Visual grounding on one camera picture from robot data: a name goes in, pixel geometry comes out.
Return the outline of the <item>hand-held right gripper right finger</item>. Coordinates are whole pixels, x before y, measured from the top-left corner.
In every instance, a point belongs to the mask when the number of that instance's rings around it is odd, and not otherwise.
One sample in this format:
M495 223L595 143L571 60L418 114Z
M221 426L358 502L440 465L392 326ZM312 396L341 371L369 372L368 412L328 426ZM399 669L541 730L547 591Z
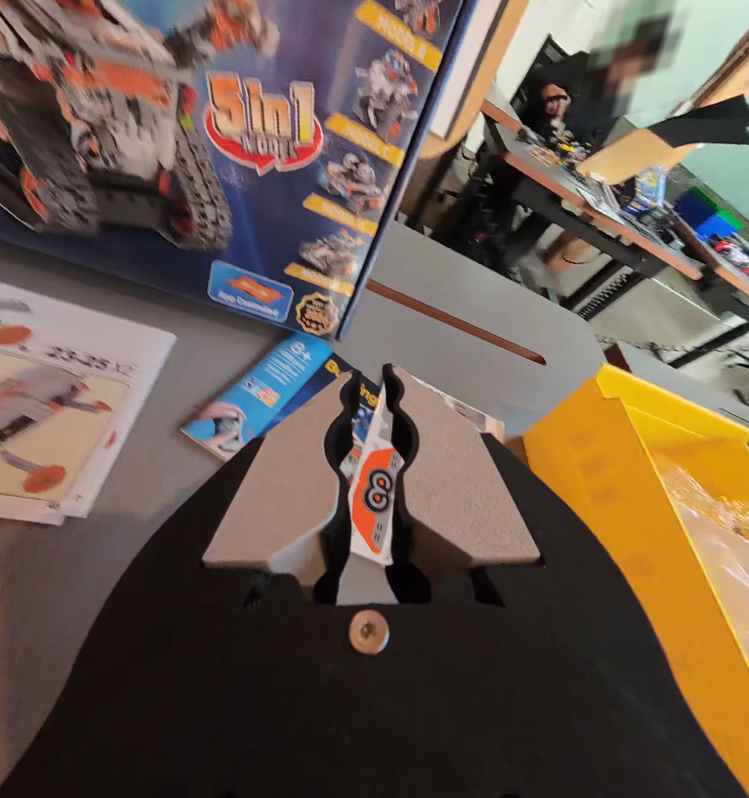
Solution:
M385 569L397 601L430 603L434 589L459 580L464 594L475 594L486 568L541 564L493 456L509 450L401 366L384 365L382 377L402 458Z

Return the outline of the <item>blue instruction booklet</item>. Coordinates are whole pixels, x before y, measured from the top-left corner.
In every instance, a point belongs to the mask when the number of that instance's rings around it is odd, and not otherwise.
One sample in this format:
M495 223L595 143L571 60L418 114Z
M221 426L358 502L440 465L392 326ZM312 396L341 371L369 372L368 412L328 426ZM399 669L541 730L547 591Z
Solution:
M352 366L317 337L292 334L181 427L223 461L265 435Z

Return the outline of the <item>cluttered worktable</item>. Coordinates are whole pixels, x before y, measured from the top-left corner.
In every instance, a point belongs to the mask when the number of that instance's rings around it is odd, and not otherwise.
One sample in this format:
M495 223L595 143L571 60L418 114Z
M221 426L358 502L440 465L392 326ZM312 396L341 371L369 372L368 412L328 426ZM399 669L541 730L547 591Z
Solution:
M582 180L531 153L531 145L519 138L519 120L509 112L491 101L484 101L481 112L486 119L486 143L518 174L510 197L609 257L607 265L564 299L564 308L590 321L641 283L671 267L695 282L710 309L733 314L742 321L699 345L695 354L679 357L676 365L693 362L749 333L749 275L700 240L672 207L664 207L664 218L675 238L682 241L684 251L664 243L627 216L605 214L594 207Z

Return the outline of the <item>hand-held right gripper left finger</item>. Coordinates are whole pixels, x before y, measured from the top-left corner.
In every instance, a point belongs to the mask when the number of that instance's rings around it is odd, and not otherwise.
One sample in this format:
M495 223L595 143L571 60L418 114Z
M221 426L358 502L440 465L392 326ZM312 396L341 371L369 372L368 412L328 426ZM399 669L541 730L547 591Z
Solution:
M214 570L288 575L335 604L350 553L349 479L362 375L343 372L261 440L203 553Z

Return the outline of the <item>open instruction booklet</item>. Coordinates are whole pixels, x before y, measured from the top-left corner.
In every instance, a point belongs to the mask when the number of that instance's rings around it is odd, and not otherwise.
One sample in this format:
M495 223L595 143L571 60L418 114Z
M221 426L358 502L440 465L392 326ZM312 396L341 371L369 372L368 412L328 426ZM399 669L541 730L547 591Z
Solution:
M89 515L176 341L0 282L0 520Z

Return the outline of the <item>blue robot kit box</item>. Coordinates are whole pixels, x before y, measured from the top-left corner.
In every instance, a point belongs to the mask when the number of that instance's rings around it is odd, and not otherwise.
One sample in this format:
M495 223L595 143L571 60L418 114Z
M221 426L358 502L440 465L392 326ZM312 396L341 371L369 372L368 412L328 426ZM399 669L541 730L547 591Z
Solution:
M475 6L0 1L0 241L339 340Z

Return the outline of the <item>yellow plastic bin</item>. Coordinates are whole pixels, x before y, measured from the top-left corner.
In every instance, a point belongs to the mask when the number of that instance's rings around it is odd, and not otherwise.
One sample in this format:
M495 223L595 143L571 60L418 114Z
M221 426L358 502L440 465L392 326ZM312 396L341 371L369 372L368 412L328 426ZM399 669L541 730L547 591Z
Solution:
M623 572L749 795L749 426L602 365L523 441Z

